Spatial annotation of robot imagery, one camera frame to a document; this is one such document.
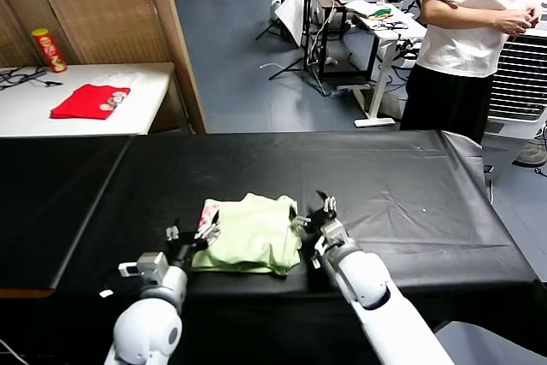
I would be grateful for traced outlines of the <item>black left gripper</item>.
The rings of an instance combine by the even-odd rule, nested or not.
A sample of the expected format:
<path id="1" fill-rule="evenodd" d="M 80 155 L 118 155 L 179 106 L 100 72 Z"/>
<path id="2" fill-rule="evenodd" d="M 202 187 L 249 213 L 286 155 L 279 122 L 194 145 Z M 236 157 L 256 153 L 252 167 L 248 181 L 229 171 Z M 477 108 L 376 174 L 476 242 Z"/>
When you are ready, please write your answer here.
<path id="1" fill-rule="evenodd" d="M 212 215 L 203 218 L 195 235 L 179 234 L 178 223 L 176 220 L 166 228 L 168 261 L 180 269 L 191 269 L 194 256 L 212 245 L 220 235 L 219 210 L 214 209 Z"/>

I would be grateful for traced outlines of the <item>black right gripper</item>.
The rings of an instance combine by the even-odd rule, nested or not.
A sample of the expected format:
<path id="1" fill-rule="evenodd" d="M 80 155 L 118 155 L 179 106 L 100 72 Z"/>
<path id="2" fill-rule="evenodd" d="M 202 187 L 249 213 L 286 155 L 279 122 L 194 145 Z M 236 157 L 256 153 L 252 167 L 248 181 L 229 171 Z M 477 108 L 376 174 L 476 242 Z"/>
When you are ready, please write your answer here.
<path id="1" fill-rule="evenodd" d="M 289 220 L 292 230 L 317 233 L 323 226 L 337 218 L 336 198 L 323 191 L 317 190 L 316 193 L 322 200 L 323 205 L 307 217 L 299 215 L 293 206 L 289 208 Z"/>

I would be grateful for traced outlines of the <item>person right hand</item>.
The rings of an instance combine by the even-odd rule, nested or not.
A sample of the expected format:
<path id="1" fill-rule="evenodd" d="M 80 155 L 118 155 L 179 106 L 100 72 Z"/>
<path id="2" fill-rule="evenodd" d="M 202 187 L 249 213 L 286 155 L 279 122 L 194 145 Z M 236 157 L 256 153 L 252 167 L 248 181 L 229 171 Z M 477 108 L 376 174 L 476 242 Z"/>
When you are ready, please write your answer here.
<path id="1" fill-rule="evenodd" d="M 495 13 L 494 27 L 502 33 L 517 37 L 532 27 L 533 18 L 526 10 L 499 10 Z"/>

